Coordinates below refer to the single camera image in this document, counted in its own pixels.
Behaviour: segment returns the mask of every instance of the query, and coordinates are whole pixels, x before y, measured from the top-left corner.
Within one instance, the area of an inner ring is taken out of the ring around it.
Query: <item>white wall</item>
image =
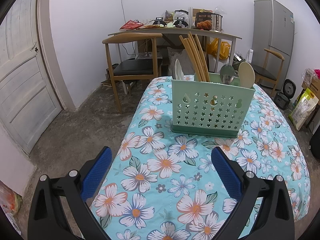
[[[222,5],[223,30],[243,39],[236,51],[246,55],[252,47],[254,0],[123,0],[126,20],[140,21],[163,14],[165,10],[214,9]],[[304,0],[277,0],[293,12],[296,35],[287,78],[300,93],[301,72],[316,67],[313,55],[320,49],[320,25]],[[52,37],[58,62],[76,106],[103,81],[106,59],[101,41],[123,25],[120,0],[50,0]],[[118,60],[114,46],[111,55]]]
[[[23,196],[33,170],[34,165],[13,142],[0,123],[0,180]]]

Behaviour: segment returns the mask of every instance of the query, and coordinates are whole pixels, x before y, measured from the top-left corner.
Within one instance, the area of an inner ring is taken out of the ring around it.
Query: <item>black chair seat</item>
[[[158,58],[158,67],[162,64],[162,58]],[[114,76],[127,75],[152,75],[153,63],[151,58],[127,59],[121,62],[114,70]]]
[[[251,64],[253,70],[255,73],[259,74],[260,76],[266,77],[266,78],[270,78],[274,81],[276,81],[276,77],[274,75],[272,75],[268,70],[264,69],[263,67],[257,66],[255,64]]]

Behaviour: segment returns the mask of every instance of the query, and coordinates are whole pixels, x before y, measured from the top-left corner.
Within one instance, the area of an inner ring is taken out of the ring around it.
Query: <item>chair backrest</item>
[[[161,33],[121,33],[110,38],[104,39],[103,44],[127,43],[132,41],[162,38]]]
[[[263,64],[263,68],[266,68],[267,63],[268,63],[268,54],[271,53],[272,55],[276,56],[277,58],[281,59],[281,65],[278,71],[278,75],[276,80],[279,79],[280,74],[281,74],[281,70],[282,70],[282,66],[283,66],[283,62],[284,62],[284,57],[282,56],[282,54],[280,54],[279,52],[273,51],[271,49],[264,49],[267,53],[266,53],[266,58],[264,60],[264,64]]]

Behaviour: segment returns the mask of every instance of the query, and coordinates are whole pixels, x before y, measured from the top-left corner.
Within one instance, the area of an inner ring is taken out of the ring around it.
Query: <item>white door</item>
[[[0,119],[28,154],[60,111],[39,49],[36,0],[16,0],[0,25]]]

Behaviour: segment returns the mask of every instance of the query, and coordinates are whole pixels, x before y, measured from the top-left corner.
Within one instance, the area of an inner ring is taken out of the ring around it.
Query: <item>silver refrigerator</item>
[[[271,49],[284,56],[284,64],[277,90],[282,90],[289,69],[294,38],[293,13],[276,0],[254,1],[254,29],[252,63],[263,66],[266,52]],[[278,75],[281,60],[269,54],[266,69],[275,77]],[[262,85],[273,87],[272,83],[262,81]]]

